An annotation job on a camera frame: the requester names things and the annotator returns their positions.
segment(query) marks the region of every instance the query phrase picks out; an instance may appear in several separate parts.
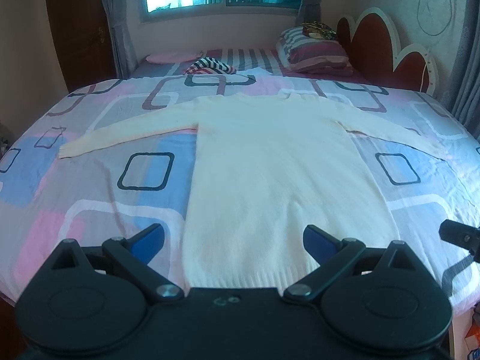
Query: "bedspread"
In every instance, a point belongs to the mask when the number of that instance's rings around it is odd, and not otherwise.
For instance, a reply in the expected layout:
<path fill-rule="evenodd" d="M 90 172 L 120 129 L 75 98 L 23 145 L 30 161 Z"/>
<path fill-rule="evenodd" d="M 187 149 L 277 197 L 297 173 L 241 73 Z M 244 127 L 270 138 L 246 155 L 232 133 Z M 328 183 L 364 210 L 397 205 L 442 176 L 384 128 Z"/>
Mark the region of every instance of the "bedspread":
<path fill-rule="evenodd" d="M 202 95 L 317 93 L 352 104 L 434 142 L 437 160 L 410 147 L 351 132 L 401 238 L 443 290 L 456 314 L 480 298 L 480 274 L 465 250 L 442 242 L 449 218 L 478 226 L 480 144 L 424 93 L 281 76 L 168 76 L 111 80 L 78 90 L 38 120 L 0 162 L 0 291 L 18 299 L 63 238 L 82 246 L 131 237 L 152 223 L 166 232 L 150 266 L 184 286 L 181 240 L 196 131 L 139 139 L 69 160 L 59 147 L 87 131 Z"/>

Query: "cable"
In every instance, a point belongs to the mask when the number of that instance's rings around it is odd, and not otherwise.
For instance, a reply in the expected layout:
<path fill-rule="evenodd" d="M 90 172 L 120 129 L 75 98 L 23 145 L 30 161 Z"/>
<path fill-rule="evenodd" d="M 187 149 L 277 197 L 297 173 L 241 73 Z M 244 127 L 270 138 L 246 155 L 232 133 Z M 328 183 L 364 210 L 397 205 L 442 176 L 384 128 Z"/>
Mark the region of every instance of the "cable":
<path fill-rule="evenodd" d="M 431 12 L 431 7 L 430 7 L 430 0 L 426 0 L 427 2 L 427 9 L 428 9 L 428 13 L 430 13 L 430 17 L 433 17 L 434 14 Z"/>
<path fill-rule="evenodd" d="M 445 25 L 445 27 L 437 32 L 437 33 L 430 33 L 428 31 L 426 31 L 423 27 L 422 27 L 422 23 L 420 22 L 420 4 L 422 2 L 422 0 L 418 0 L 418 5 L 417 5 L 417 22 L 418 22 L 418 26 L 420 27 L 420 29 L 422 30 L 422 32 L 426 33 L 427 35 L 429 36 L 439 36 L 441 34 L 443 34 L 446 29 L 448 28 L 448 26 L 450 26 L 450 23 L 452 22 L 452 19 L 453 19 L 453 2 L 452 0 L 448 0 L 449 3 L 450 3 L 450 18 L 448 19 L 448 23 Z"/>

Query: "pink pillow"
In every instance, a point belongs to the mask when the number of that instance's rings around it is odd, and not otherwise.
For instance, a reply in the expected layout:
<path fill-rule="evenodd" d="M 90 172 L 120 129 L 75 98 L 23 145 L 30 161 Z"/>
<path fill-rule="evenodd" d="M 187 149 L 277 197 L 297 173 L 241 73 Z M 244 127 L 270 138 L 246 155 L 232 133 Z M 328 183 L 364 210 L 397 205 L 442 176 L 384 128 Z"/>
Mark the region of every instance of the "pink pillow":
<path fill-rule="evenodd" d="M 162 51 L 150 54 L 146 60 L 151 64 L 178 64 L 203 57 L 203 51 Z"/>
<path fill-rule="evenodd" d="M 277 52 L 282 64 L 297 72 L 311 72 L 321 68 L 340 71 L 349 64 L 349 57 L 340 43 L 305 36 L 303 27 L 283 31 L 277 43 Z"/>

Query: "red headboard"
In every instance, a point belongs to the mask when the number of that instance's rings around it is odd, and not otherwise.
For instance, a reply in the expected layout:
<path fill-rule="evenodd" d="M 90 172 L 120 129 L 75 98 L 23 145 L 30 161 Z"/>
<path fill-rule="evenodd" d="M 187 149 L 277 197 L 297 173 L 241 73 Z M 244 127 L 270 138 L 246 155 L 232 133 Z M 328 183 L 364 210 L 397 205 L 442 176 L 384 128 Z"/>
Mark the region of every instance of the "red headboard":
<path fill-rule="evenodd" d="M 357 22 L 349 16 L 341 18 L 337 34 L 352 66 L 372 84 L 420 91 L 423 75 L 421 92 L 434 95 L 435 61 L 421 44 L 401 49 L 397 29 L 381 9 L 367 9 Z"/>

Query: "wooden door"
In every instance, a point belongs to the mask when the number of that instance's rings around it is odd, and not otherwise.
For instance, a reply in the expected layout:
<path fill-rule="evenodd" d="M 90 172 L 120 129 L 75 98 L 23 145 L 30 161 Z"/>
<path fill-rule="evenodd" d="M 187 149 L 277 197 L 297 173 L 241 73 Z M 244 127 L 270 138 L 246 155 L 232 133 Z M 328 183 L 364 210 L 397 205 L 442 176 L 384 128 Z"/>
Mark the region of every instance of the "wooden door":
<path fill-rule="evenodd" d="M 46 0 L 46 7 L 68 90 L 115 78 L 102 0 Z"/>
<path fill-rule="evenodd" d="M 14 360 L 26 348 L 15 325 L 14 308 L 0 298 L 0 360 Z"/>

